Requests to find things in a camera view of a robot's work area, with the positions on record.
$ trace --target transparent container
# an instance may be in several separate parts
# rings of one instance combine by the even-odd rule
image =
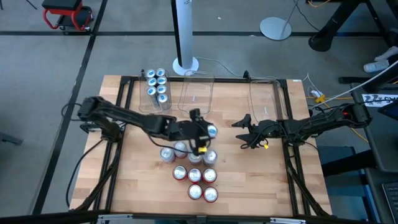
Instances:
[[[280,83],[274,79],[254,80],[250,82],[250,105],[254,118],[257,122],[265,119],[277,120],[277,105],[275,88],[279,92],[282,113],[285,116],[284,95]]]
[[[200,114],[209,113],[214,79],[214,75],[207,72],[187,71],[178,103],[179,110],[189,113],[198,108]]]
[[[169,80],[169,72],[163,68],[141,72],[139,76],[139,111],[162,113],[171,108],[172,95]]]

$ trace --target can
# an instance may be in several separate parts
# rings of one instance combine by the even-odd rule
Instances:
[[[160,158],[165,162],[165,163],[173,163],[175,160],[175,155],[174,155],[174,150],[168,147],[164,147],[160,150]]]
[[[191,162],[192,165],[198,166],[201,164],[201,161],[203,160],[203,156],[199,155],[196,156],[193,153],[188,154],[188,160]]]
[[[210,149],[205,152],[205,155],[203,155],[203,164],[205,166],[211,167],[214,164],[216,164],[217,161],[217,152]]]
[[[203,181],[207,184],[212,184],[217,179],[217,172],[212,168],[205,169],[203,171]]]
[[[174,148],[179,149],[181,151],[185,151],[185,152],[180,152],[177,150],[174,150],[174,154],[175,156],[177,156],[180,159],[185,158],[188,155],[188,149],[187,149],[187,145],[184,142],[176,142],[174,144]]]
[[[147,78],[156,78],[155,77],[156,72],[155,72],[155,70],[152,70],[152,69],[148,70],[146,75],[147,75]]]
[[[158,76],[158,77],[162,77],[162,76],[164,76],[166,74],[166,70],[164,70],[163,68],[158,68],[157,70],[156,70],[156,75]]]
[[[147,94],[148,94],[148,96],[149,96],[149,98],[152,100],[152,104],[155,106],[155,107],[159,107],[160,105],[159,105],[159,102],[157,101],[157,92],[156,92],[156,88],[155,87],[153,87],[153,86],[151,86],[151,87],[149,87],[148,89],[147,89]]]
[[[215,138],[218,134],[218,130],[217,130],[216,126],[209,125],[209,126],[207,126],[207,133],[209,134],[209,136],[211,138]]]
[[[188,189],[188,196],[191,199],[198,200],[202,195],[202,189],[197,184],[192,184]]]
[[[201,172],[200,172],[200,170],[198,170],[198,169],[196,169],[196,168],[192,168],[192,169],[188,172],[188,179],[189,179],[190,182],[192,182],[193,184],[199,183],[199,181],[201,180]]]
[[[166,93],[167,91],[167,87],[165,85],[159,85],[157,88],[157,93],[158,94],[162,94],[162,93]]]
[[[166,85],[167,83],[167,78],[166,77],[159,77],[157,78],[157,84],[159,85]]]
[[[164,93],[157,96],[157,101],[159,102],[159,105],[163,110],[167,110],[171,107],[169,97]]]
[[[208,187],[203,193],[205,201],[213,203],[218,199],[218,192],[214,187]]]
[[[176,180],[183,180],[187,177],[187,170],[183,166],[176,166],[173,170],[173,177]]]
[[[156,78],[148,78],[147,83],[149,86],[157,87]]]

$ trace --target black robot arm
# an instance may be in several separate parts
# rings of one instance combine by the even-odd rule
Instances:
[[[371,117],[364,105],[341,105],[329,112],[320,113],[310,118],[294,120],[264,120],[258,125],[251,124],[250,114],[244,119],[232,124],[232,127],[248,128],[249,134],[236,137],[246,141],[247,147],[252,149],[267,138],[282,138],[291,144],[303,144],[312,135],[319,135],[324,131],[347,126],[350,128],[364,128],[371,122]]]
[[[214,125],[200,116],[199,109],[190,111],[191,121],[177,122],[173,116],[140,114],[115,106],[100,96],[85,98],[77,115],[82,121],[97,124],[102,130],[102,139],[118,142],[121,138],[120,126],[108,119],[112,118],[140,127],[151,137],[166,141],[189,140],[194,154],[203,154],[198,149],[206,147],[217,133]]]

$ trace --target wooden table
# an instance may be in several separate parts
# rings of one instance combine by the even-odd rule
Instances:
[[[115,103],[121,76],[104,77],[99,95]],[[308,117],[307,102],[302,82],[287,80],[294,119]],[[182,82],[172,82],[172,110],[169,114],[178,120],[188,119],[185,112],[178,110],[178,100]],[[124,105],[127,85],[121,105]],[[219,135],[211,142],[218,152],[215,170],[217,181],[213,186],[219,192],[215,203],[206,203],[202,198],[195,201],[187,195],[189,181],[177,182],[172,177],[172,169],[181,164],[192,168],[185,160],[176,160],[174,164],[164,164],[159,158],[159,148],[153,145],[146,134],[135,126],[128,125],[124,135],[117,181],[114,190],[112,212],[123,213],[164,213],[164,214],[207,214],[241,216],[283,216],[291,217],[287,174],[280,139],[269,139],[269,149],[240,149],[244,142],[235,138],[247,129],[232,128],[231,124],[243,119],[246,113],[258,112],[256,103],[262,100],[272,102],[272,85],[263,88],[262,96],[268,99],[253,99],[250,103],[249,84],[215,83],[211,111],[205,119],[215,124]],[[273,104],[268,103],[267,117],[276,119]],[[139,111],[139,86],[134,84],[130,110]],[[257,114],[258,119],[265,119]],[[85,150],[98,142],[100,132],[90,133]],[[172,145],[156,139],[158,143]],[[71,208],[79,206],[98,182],[106,143],[103,142],[83,159],[73,192]],[[312,146],[300,147],[302,167],[307,188],[325,211],[331,213],[325,180],[317,150]],[[104,208],[108,187],[103,191],[101,208]],[[300,191],[296,186],[300,213]]]

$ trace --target white sneaker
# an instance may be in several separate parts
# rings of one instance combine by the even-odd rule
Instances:
[[[368,73],[378,72],[388,68],[389,65],[390,63],[388,62],[388,60],[384,60],[381,62],[367,63],[366,65],[363,66],[363,70]]]
[[[380,62],[383,60],[387,60],[389,57],[398,54],[398,47],[392,46],[390,47],[384,54],[374,58],[375,62]]]

